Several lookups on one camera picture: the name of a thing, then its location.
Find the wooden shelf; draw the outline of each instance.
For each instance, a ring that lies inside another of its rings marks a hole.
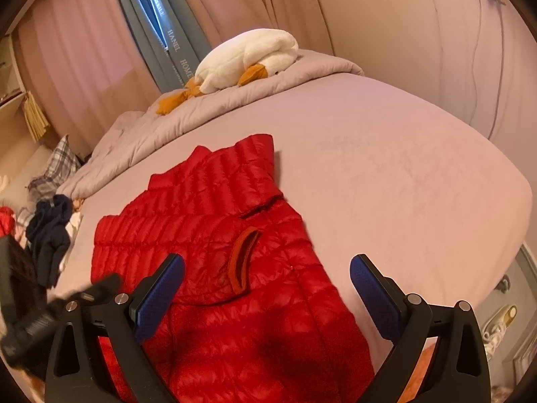
[[[20,78],[11,36],[0,38],[0,62],[5,62],[0,68],[0,97],[11,91],[20,89],[21,93],[0,105],[0,124],[13,119],[25,98],[25,89]]]
[[[9,121],[15,116],[15,113],[17,113],[17,110],[19,110],[19,106],[24,100],[24,97],[25,93],[21,92],[19,95],[0,106],[0,125],[6,121]]]

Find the white plush duck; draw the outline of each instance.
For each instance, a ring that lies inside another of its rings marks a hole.
[[[211,51],[186,84],[187,90],[161,100],[157,114],[166,115],[193,96],[271,77],[296,61],[298,49],[294,36],[283,30],[241,33]]]

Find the black cloth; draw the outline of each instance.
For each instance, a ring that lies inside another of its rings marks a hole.
[[[71,219],[72,202],[65,195],[37,203],[36,215],[26,228],[26,238],[36,267],[37,283],[45,288],[56,286],[58,270],[71,240],[65,229]]]

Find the checkered pillow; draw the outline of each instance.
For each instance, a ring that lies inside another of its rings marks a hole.
[[[31,211],[27,207],[23,207],[15,219],[15,228],[19,228],[20,231],[26,231],[26,227],[28,227],[28,224],[30,224],[30,221],[35,214],[35,211]]]
[[[52,199],[60,185],[80,166],[79,159],[69,147],[68,135],[66,135],[52,152],[45,172],[32,179],[28,185],[30,199],[35,203]]]

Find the white shoe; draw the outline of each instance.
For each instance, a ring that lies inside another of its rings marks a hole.
[[[483,336],[483,344],[487,353],[487,361],[490,362],[496,349],[500,345],[507,327],[511,325],[517,316],[516,305],[504,306],[496,312],[483,326],[481,335]]]

